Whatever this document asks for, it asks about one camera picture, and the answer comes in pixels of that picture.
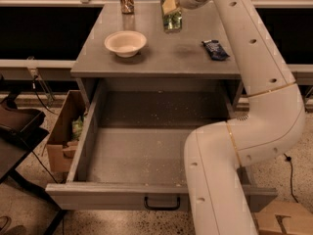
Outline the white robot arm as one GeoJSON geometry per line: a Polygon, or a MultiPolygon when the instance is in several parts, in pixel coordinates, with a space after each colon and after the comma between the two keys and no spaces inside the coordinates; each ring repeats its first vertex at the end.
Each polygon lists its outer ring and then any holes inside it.
{"type": "Polygon", "coordinates": [[[199,127],[184,148],[197,235],[257,235],[237,171],[274,159],[300,138],[304,104],[295,79],[251,0],[165,0],[163,11],[213,1],[249,103],[243,117],[199,127]]]}

